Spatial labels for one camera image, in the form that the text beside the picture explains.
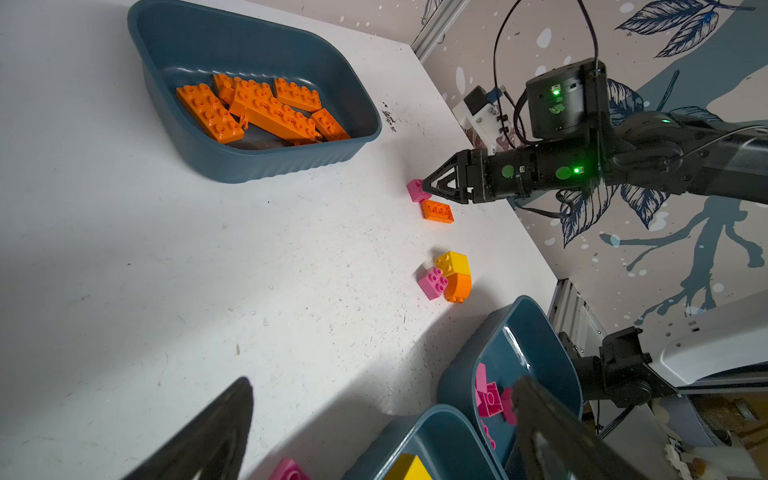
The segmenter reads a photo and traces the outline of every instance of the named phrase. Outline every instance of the blue plastic bin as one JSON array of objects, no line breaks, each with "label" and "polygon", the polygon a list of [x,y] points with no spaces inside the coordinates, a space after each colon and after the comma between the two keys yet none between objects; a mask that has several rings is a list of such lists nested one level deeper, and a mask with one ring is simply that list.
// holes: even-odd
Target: blue plastic bin
[{"label": "blue plastic bin", "polygon": [[[485,364],[488,382],[496,382],[499,393],[524,375],[530,375],[581,418],[582,397],[576,371],[544,312],[528,296],[488,315],[440,377],[437,400],[459,409],[493,459],[502,478],[509,478],[504,465],[515,451],[515,427],[501,414],[481,419],[475,404],[475,375]],[[481,420],[496,444],[491,448]],[[514,480],[525,474],[517,465]]]},{"label": "blue plastic bin", "polygon": [[382,480],[401,453],[418,455],[432,480],[501,480],[472,425],[448,405],[392,420],[343,480]]},{"label": "blue plastic bin", "polygon": [[[176,0],[140,0],[128,12],[128,30],[171,140],[184,161],[213,180],[236,184],[346,161],[379,136],[379,112],[352,67],[313,33]],[[243,140],[220,144],[176,99],[177,87],[212,85],[214,73],[316,89],[352,139],[286,147],[252,126]]]}]

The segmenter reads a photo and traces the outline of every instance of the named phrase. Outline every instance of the white table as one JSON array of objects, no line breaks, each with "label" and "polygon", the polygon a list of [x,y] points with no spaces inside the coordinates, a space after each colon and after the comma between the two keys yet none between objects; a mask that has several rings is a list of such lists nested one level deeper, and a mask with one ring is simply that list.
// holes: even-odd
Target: white table
[{"label": "white table", "polygon": [[[434,402],[488,313],[549,306],[555,277],[506,202],[453,205],[445,225],[410,201],[406,182],[469,142],[407,45],[205,3],[326,38],[396,131],[348,162],[218,184],[150,103],[130,2],[3,2],[0,478],[120,478],[239,376],[241,476],[290,455],[338,478],[388,415]],[[472,267],[462,305],[415,282],[449,249]]]}]

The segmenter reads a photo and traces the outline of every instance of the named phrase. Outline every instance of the yellow block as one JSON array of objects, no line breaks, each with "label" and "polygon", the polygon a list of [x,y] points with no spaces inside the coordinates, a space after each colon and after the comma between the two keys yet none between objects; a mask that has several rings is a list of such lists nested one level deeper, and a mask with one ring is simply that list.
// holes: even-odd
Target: yellow block
[{"label": "yellow block", "polygon": [[403,453],[389,469],[384,480],[432,480],[432,477],[418,456]]},{"label": "yellow block", "polygon": [[472,275],[469,272],[469,261],[467,260],[467,256],[456,252],[448,252],[435,259],[435,266],[442,270],[442,275],[445,278],[448,278],[454,273]]}]

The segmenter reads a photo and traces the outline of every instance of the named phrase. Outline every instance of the wall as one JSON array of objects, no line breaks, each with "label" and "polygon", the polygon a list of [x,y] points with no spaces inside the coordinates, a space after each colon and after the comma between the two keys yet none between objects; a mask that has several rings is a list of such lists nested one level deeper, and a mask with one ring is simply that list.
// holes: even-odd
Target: wall
[{"label": "wall", "polygon": [[[768,124],[768,5],[584,3],[612,79],[615,124],[643,110]],[[449,106],[477,84],[492,88],[494,40],[510,6],[472,0],[427,59]],[[592,55],[575,0],[522,0],[499,41],[499,83],[517,98],[533,76]],[[551,192],[529,206],[558,210],[560,204]],[[602,185],[577,211],[563,222],[518,215],[555,274],[571,279],[608,333],[632,324],[664,328],[768,285],[766,206]]]},{"label": "wall", "polygon": [[410,45],[442,0],[250,0]]}]

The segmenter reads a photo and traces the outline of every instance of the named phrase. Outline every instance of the blue leaf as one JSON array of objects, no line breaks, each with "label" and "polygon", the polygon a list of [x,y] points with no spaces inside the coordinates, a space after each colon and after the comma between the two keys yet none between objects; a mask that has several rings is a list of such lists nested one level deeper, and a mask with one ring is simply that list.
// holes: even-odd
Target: blue leaf
[{"label": "blue leaf", "polygon": [[626,117],[643,111],[643,98],[627,85],[608,79],[608,105],[611,126],[616,127]]},{"label": "blue leaf", "polygon": [[679,107],[675,108],[674,110],[670,110],[669,113],[678,115],[690,115],[691,117],[698,117],[702,120],[708,121],[723,121],[722,118],[718,117],[709,110],[703,109],[702,107]]},{"label": "blue leaf", "polygon": [[714,31],[717,27],[717,12],[700,12],[683,23],[680,31],[675,34],[664,50],[657,57],[672,57],[684,51],[689,51]]},{"label": "blue leaf", "polygon": [[650,188],[635,187],[630,184],[621,185],[621,198],[627,201],[646,228],[648,228],[651,219],[654,218],[654,214],[661,208],[661,204],[669,196],[669,194]]},{"label": "blue leaf", "polygon": [[[580,191],[564,192],[564,197],[573,203],[574,214],[560,220],[563,227],[563,248],[581,232],[585,232],[600,220],[605,211],[611,205],[611,198],[616,193],[615,185],[607,186],[602,181],[592,191],[592,194],[584,199]],[[561,212],[566,212],[568,206],[562,204]]]},{"label": "blue leaf", "polygon": [[677,27],[704,8],[696,0],[660,0],[645,5],[632,18],[617,26],[618,30],[631,30],[641,35]]}]

